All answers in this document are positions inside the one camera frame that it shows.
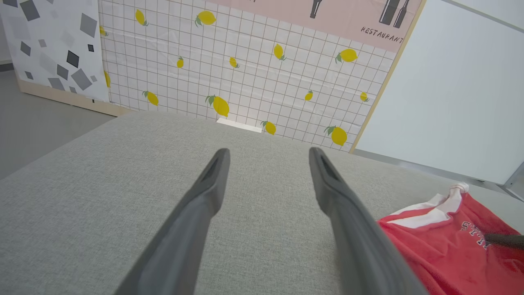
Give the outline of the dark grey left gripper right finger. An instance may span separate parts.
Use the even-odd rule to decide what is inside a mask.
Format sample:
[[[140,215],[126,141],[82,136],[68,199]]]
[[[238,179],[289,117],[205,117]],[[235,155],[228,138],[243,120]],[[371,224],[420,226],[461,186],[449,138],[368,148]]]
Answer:
[[[316,200],[329,217],[345,295],[426,295],[427,288],[326,153],[309,150]]]

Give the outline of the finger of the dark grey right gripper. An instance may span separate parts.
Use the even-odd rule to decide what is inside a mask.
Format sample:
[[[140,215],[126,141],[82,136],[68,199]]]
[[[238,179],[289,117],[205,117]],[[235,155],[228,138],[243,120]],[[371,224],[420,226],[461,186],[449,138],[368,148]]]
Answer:
[[[515,250],[524,250],[523,235],[485,234],[485,240],[493,245],[500,245]]]

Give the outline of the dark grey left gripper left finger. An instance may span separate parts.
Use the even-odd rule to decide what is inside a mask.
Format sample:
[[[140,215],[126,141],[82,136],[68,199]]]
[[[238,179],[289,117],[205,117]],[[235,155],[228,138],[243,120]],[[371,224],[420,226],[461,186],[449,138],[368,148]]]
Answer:
[[[224,200],[230,150],[219,149],[133,264],[116,295],[192,295],[211,219]]]

